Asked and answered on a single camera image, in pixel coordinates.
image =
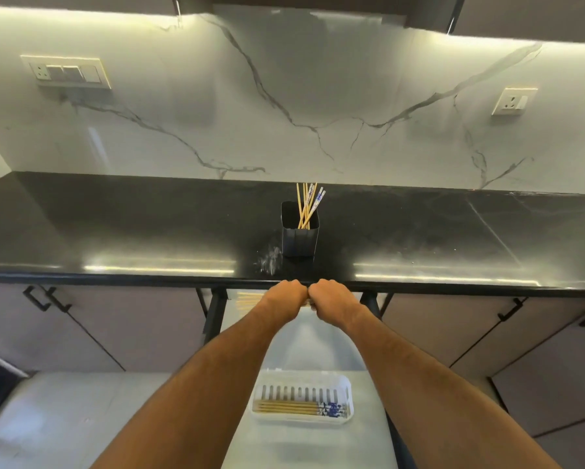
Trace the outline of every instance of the bundle of chopsticks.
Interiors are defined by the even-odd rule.
[[[295,402],[293,400],[257,400],[257,413],[287,413],[289,415],[316,415],[318,417],[346,418],[347,405],[340,403]]]
[[[325,190],[320,188],[318,196],[316,195],[316,188],[318,187],[319,183],[315,182],[314,184],[310,183],[308,187],[307,183],[303,183],[303,206],[301,206],[301,195],[299,193],[299,183],[297,183],[297,203],[299,204],[299,225],[297,226],[298,229],[310,229],[310,218],[312,214],[316,212],[316,208],[319,206],[323,196],[325,195]]]

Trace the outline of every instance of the white plastic tray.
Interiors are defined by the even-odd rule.
[[[260,400],[290,400],[296,402],[346,404],[346,415],[338,418],[290,413],[260,413],[254,411]],[[342,425],[353,418],[353,391],[351,382],[335,372],[262,370],[258,375],[251,402],[255,418],[279,421],[308,421]]]

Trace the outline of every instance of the black countertop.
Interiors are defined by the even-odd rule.
[[[585,296],[585,195],[322,186],[315,258],[290,260],[291,183],[10,173],[0,282]]]

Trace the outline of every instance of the countertop edge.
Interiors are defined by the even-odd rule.
[[[88,286],[150,286],[161,288],[228,288],[267,290],[277,279],[242,279],[212,276],[103,275],[83,273],[5,273],[0,283],[75,284]],[[311,281],[301,280],[308,286]],[[534,298],[585,298],[585,289],[544,286],[500,286],[459,283],[407,283],[385,281],[343,282],[351,291],[397,292],[411,294],[457,294],[468,296],[528,296]]]

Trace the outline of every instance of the hand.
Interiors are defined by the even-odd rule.
[[[265,310],[270,316],[281,318],[281,325],[292,321],[307,300],[307,288],[294,281],[280,281],[264,296],[256,308]]]
[[[368,311],[346,286],[333,279],[321,279],[312,284],[308,292],[319,318],[345,332],[360,312]]]

